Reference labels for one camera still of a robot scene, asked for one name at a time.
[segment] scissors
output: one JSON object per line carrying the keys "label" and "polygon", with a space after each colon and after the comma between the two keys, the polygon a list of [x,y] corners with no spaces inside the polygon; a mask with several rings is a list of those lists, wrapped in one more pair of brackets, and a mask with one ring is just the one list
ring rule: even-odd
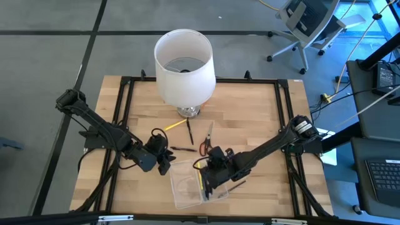
{"label": "scissors", "polygon": [[200,144],[199,152],[201,156],[207,156],[208,151],[213,148],[211,146],[211,133],[213,131],[213,124],[214,122],[211,123],[210,128],[208,129],[206,139]]}

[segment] chair leg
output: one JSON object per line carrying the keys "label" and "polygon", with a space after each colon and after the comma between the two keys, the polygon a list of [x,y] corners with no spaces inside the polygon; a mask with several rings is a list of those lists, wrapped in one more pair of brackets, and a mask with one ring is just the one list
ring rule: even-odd
{"label": "chair leg", "polygon": [[284,38],[286,38],[286,39],[288,39],[290,41],[298,41],[299,40],[293,34],[289,34],[289,33],[283,32],[283,31],[272,31],[272,32],[274,34],[276,34],[278,36],[281,36],[281,37],[284,37]]}
{"label": "chair leg", "polygon": [[300,52],[300,56],[301,56],[302,63],[303,63],[303,65],[304,65],[304,68],[300,70],[300,73],[301,73],[301,74],[304,74],[304,73],[306,73],[307,70],[308,70],[307,56],[306,56],[306,52],[305,52],[305,50],[304,50],[303,47],[300,47],[300,46],[299,46],[299,52]]}
{"label": "chair leg", "polygon": [[299,44],[299,41],[292,42],[290,45],[286,46],[285,48],[283,48],[283,49],[281,49],[281,50],[279,50],[277,52],[274,52],[271,55],[271,57],[275,57],[275,56],[277,56],[279,54],[282,54],[282,53],[286,52],[287,50],[292,49],[293,47],[296,47],[298,44]]}
{"label": "chair leg", "polygon": [[322,44],[319,43],[313,43],[311,45],[311,47],[316,48],[316,49],[320,49],[322,51],[325,51],[325,49],[332,44],[332,42],[339,36],[340,32],[342,32],[343,28],[339,28],[338,30],[336,30],[335,32],[333,32],[332,34],[330,34],[325,41]]}

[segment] chair armrest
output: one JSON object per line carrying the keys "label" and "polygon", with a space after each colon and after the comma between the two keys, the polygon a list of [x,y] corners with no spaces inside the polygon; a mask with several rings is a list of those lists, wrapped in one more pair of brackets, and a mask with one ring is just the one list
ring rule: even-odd
{"label": "chair armrest", "polygon": [[296,8],[296,10],[294,10],[291,17],[286,21],[286,26],[289,28],[289,30],[294,31],[300,22],[301,17],[306,11],[306,8],[307,6],[303,2],[300,2],[299,6]]}
{"label": "chair armrest", "polygon": [[360,15],[353,15],[349,16],[343,19],[339,19],[337,23],[343,28],[343,29],[348,29],[348,28],[353,28],[355,26],[358,26],[360,24],[365,23],[366,20],[360,16]]}

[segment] floor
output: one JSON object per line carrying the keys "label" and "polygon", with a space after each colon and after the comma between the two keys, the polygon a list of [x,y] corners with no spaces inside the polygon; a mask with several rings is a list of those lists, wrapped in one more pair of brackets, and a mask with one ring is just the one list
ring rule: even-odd
{"label": "floor", "polygon": [[[265,0],[280,7],[283,0]],[[380,10],[381,2],[374,0]],[[101,0],[70,0],[40,3],[29,0],[0,2],[0,31],[3,30],[92,30]],[[336,11],[343,15],[349,3]],[[362,14],[372,21],[368,4],[356,4],[348,15]],[[387,26],[389,34],[398,26]],[[241,78],[246,70],[254,78],[303,79],[309,104],[319,101],[321,93],[334,91],[348,54],[358,42],[367,24],[350,31],[356,36],[341,36],[321,57],[315,49],[307,50],[309,71],[302,76],[301,58],[297,52],[285,52],[266,62],[266,56],[288,42],[281,37],[208,36],[214,50],[216,75]],[[269,31],[284,24],[275,12],[256,0],[113,0],[108,1],[99,26],[100,31],[197,30]],[[367,36],[351,59],[365,58],[386,42],[381,26],[370,31],[382,33]],[[98,36],[84,73],[81,90],[89,106],[96,105],[104,75],[138,76],[144,69],[154,74],[153,48],[160,36]],[[55,99],[73,87],[81,68],[89,36],[0,35],[0,136],[25,145],[23,151],[0,149],[0,218],[25,216],[31,206],[48,161],[62,115],[54,108]],[[342,94],[351,93],[351,89]],[[317,126],[340,131],[350,125],[336,124],[356,113],[351,97],[327,107],[316,121]],[[57,165],[44,213],[65,213],[73,194],[76,164],[83,151],[80,128],[71,123]],[[400,221],[358,216],[351,206],[358,203],[354,184],[327,177],[335,215],[343,219],[395,224]]]}

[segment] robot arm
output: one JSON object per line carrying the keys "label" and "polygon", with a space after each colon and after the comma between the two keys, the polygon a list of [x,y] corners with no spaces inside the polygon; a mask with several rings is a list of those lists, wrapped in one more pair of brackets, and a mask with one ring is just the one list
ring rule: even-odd
{"label": "robot arm", "polygon": [[317,129],[306,116],[296,116],[277,136],[249,152],[233,153],[232,149],[226,150],[224,155],[220,147],[209,151],[207,166],[196,168],[206,184],[216,189],[228,180],[238,181],[251,172],[257,162],[288,145],[303,145],[319,137]]}
{"label": "robot arm", "polygon": [[165,175],[170,167],[170,161],[175,157],[167,150],[167,141],[160,134],[152,135],[149,141],[143,142],[127,129],[105,121],[86,104],[85,95],[81,91],[68,89],[56,100],[56,108],[62,113],[82,117],[102,138],[125,159],[133,160],[144,172],[150,171],[159,163],[159,172]]}

